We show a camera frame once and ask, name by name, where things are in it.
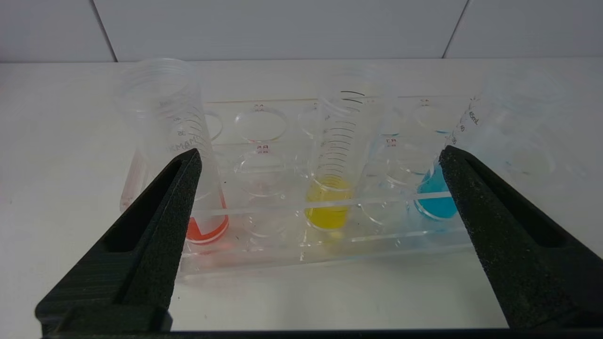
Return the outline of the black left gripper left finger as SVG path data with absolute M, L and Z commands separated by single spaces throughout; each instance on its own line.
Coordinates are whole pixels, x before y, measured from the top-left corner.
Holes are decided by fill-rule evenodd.
M 161 337 L 203 163 L 175 156 L 36 306 L 44 337 Z

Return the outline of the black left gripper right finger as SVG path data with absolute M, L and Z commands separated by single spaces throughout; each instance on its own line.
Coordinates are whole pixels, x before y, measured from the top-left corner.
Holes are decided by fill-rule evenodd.
M 473 154 L 448 145 L 439 161 L 508 326 L 601 330 L 601 258 Z

